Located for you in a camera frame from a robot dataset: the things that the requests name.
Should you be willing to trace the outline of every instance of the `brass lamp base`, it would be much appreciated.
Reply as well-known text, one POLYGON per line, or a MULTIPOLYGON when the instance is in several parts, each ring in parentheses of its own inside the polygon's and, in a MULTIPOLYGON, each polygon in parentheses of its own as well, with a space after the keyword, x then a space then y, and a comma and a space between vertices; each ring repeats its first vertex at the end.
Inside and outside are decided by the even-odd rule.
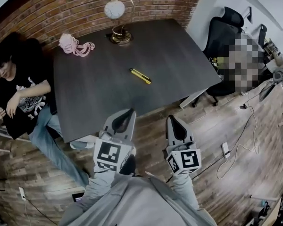
POLYGON ((110 41, 119 45, 127 44, 132 39, 132 35, 129 31, 122 29, 122 31, 117 31, 116 33, 111 34, 110 41))

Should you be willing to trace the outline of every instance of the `dark gray table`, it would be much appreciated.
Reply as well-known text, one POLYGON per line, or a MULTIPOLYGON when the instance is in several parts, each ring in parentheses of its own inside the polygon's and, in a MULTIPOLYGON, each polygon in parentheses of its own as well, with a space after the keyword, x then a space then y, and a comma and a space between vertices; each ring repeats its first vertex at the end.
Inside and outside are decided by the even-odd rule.
POLYGON ((79 38, 93 42, 87 57, 54 51, 58 117, 65 142, 98 132, 111 114, 134 108, 138 115, 171 104, 220 82, 186 31, 173 19, 128 26, 134 40, 112 44, 111 29, 79 38), (129 72, 135 68, 152 83, 129 72))

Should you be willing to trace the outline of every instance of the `wooden floor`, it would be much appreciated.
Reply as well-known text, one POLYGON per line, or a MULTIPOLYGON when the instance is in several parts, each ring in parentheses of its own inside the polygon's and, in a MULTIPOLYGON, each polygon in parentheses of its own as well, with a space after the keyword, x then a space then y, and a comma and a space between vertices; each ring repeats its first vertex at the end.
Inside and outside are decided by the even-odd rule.
MULTIPOLYGON (((250 92, 250 98, 262 89, 250 92)), ((278 85, 272 93, 259 103, 259 96, 250 100, 258 122, 255 138, 260 146, 260 153, 249 152, 239 148, 237 161, 230 172, 217 179, 221 159, 208 168, 220 156, 220 145, 228 142, 229 148, 242 133, 246 121, 251 116, 249 109, 241 109, 248 95, 234 94, 220 97, 219 105, 213 107, 209 96, 202 96, 196 108, 190 105, 179 108, 179 102, 147 115, 139 117, 136 122, 133 140, 137 148, 137 167, 141 175, 145 171, 157 175, 162 180, 171 176, 163 159, 162 150, 166 146, 165 121, 169 114, 187 122, 194 133, 197 147, 201 150, 202 169, 191 174, 194 190, 199 203, 207 209, 218 225, 244 225, 247 216, 258 201, 249 199, 251 194, 277 197, 283 190, 283 88, 278 85)), ((239 140, 239 144, 252 149, 255 120, 252 117, 239 140)), ((59 144, 75 162, 92 170, 92 150, 75 151, 59 144)), ((11 154, 0 152, 0 214, 9 226, 28 226, 25 205, 20 198, 18 187, 24 188, 26 196, 37 208, 56 223, 61 219, 65 208, 71 204, 71 194, 81 192, 63 172, 55 169, 30 143, 8 140, 0 137, 0 148, 11 149, 11 154)), ((230 160, 220 170, 222 175, 233 163, 235 149, 230 160)), ((53 225, 29 203, 27 213, 32 225, 53 225)))

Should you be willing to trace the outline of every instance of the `black t-shirt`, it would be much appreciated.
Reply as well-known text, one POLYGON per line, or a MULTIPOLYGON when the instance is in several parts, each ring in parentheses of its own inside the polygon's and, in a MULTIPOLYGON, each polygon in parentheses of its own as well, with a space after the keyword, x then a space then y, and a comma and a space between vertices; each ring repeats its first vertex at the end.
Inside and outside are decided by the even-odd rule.
MULTIPOLYGON (((33 87, 47 79, 46 66, 39 42, 29 39, 20 44, 23 53, 12 56, 16 64, 16 75, 12 81, 0 79, 0 107, 6 110, 13 95, 25 88, 33 87)), ((3 120, 8 133, 17 138, 23 133, 31 133, 35 127, 40 110, 46 105, 46 95, 21 98, 13 119, 5 115, 3 120)))

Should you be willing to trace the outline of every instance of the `white cable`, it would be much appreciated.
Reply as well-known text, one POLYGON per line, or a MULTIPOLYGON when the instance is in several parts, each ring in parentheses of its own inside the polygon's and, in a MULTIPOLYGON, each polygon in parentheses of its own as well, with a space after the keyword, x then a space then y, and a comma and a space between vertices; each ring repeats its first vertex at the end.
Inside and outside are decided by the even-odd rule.
POLYGON ((26 200, 24 200, 24 206, 25 206, 25 213, 26 213, 26 216, 27 216, 27 218, 28 218, 28 220, 29 220, 29 225, 32 226, 32 223, 31 223, 31 221, 30 221, 30 218, 28 217, 27 210, 26 210, 26 200))
POLYGON ((256 153, 257 155, 258 155, 259 152, 260 152, 260 146, 259 146, 259 145, 258 145, 258 152, 256 151, 257 145, 256 145, 256 141, 255 141, 255 131, 256 131, 256 129, 257 129, 257 120, 256 120, 256 117, 255 117, 255 114, 254 114, 254 113, 255 113, 255 110, 254 110, 254 108, 253 108, 252 106, 250 106, 249 100, 250 100, 250 94, 248 93, 247 104, 248 104, 248 106, 249 106, 249 109, 252 108, 252 110, 250 109, 250 111, 251 111, 251 113, 252 113, 251 116, 254 117, 255 122, 256 122, 256 126, 255 126, 255 129, 254 129, 254 132, 253 132, 254 148, 250 150, 249 148, 247 148, 247 147, 245 147, 245 146, 239 144, 239 145, 237 146, 237 149, 236 149, 234 162, 232 163, 232 165, 230 166, 230 168, 225 172, 225 174, 224 174, 222 177, 220 177, 220 176, 218 175, 218 173, 219 173, 220 168, 221 168, 223 165, 225 165, 225 164, 227 163, 228 158, 226 159, 226 161, 225 161, 224 163, 222 163, 222 164, 218 167, 218 170, 217 170, 217 178, 218 178, 218 179, 223 179, 223 178, 225 177, 225 175, 232 169, 233 165, 234 165, 235 162, 236 162, 237 153, 238 153, 238 148, 239 148, 240 146, 242 146, 244 149, 246 149, 246 150, 248 150, 248 151, 250 151, 250 152, 255 151, 255 153, 256 153))

